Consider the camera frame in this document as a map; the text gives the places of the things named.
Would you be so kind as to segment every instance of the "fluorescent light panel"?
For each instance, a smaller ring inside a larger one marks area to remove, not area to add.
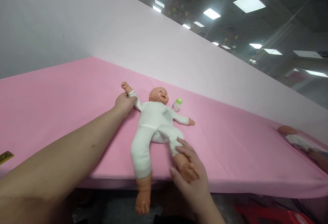
[[[156,6],[153,6],[153,9],[156,10],[157,12],[162,12],[159,8],[157,8]]]
[[[199,26],[199,27],[204,27],[204,25],[203,24],[200,24],[199,22],[194,22],[197,26]]]
[[[237,0],[233,3],[245,13],[253,12],[266,7],[260,0]]]
[[[256,49],[259,49],[259,48],[262,47],[261,44],[249,44],[249,45],[250,45],[250,46],[253,46],[253,47],[256,48]]]
[[[158,1],[158,0],[155,0],[155,3],[159,6],[161,6],[162,8],[165,7],[165,5],[163,3],[161,3],[160,1]]]
[[[316,75],[316,76],[321,76],[321,77],[326,77],[328,78],[328,75],[324,74],[324,73],[320,73],[320,72],[315,72],[315,71],[310,71],[310,70],[305,70],[306,72],[308,72],[309,74],[312,75]]]
[[[187,26],[186,24],[183,24],[182,26],[185,27],[185,28],[187,28],[187,29],[190,29],[191,28],[190,26]]]
[[[221,17],[221,15],[219,15],[217,12],[215,12],[213,9],[208,9],[204,12],[205,15],[207,15],[208,17],[210,17],[211,19],[216,19]]]
[[[264,49],[264,50],[271,55],[282,55],[282,53],[280,53],[279,51],[277,51],[275,49]]]
[[[316,51],[293,51],[296,55],[300,57],[309,57],[309,58],[320,58],[322,57]]]

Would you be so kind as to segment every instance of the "doll head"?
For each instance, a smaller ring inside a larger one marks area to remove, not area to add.
[[[290,126],[278,127],[278,132],[280,132],[281,134],[284,134],[284,135],[297,134],[297,131]]]
[[[149,93],[149,101],[151,102],[161,102],[167,104],[168,95],[167,91],[163,87],[156,87]]]

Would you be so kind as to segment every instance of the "baby doll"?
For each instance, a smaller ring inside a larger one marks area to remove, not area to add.
[[[285,139],[298,150],[302,150],[309,158],[315,161],[318,166],[328,173],[328,153],[310,145],[305,139],[297,135],[297,131],[290,126],[280,126],[278,132],[285,136]]]
[[[129,97],[135,96],[138,98],[135,91],[126,82],[123,82],[121,87]],[[149,212],[152,172],[149,145],[151,141],[157,143],[169,142],[173,160],[184,180],[190,182],[199,177],[194,164],[189,162],[184,154],[176,151],[176,146],[182,146],[177,138],[183,139],[183,135],[173,126],[173,119],[190,126],[195,125],[195,122],[175,113],[166,105],[167,103],[168,95],[163,87],[156,87],[151,90],[149,102],[141,103],[138,98],[134,103],[135,108],[141,111],[138,129],[131,146],[139,191],[135,206],[138,214],[147,214]]]

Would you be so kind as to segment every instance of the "white wall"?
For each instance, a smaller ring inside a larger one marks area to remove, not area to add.
[[[95,56],[328,144],[328,110],[137,0],[0,0],[0,11],[0,77]]]

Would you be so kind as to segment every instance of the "yellow tape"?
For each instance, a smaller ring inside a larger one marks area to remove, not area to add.
[[[0,155],[0,165],[3,164],[5,161],[8,161],[10,158],[12,158],[14,154],[12,154],[9,151],[6,151],[5,153],[2,153]]]

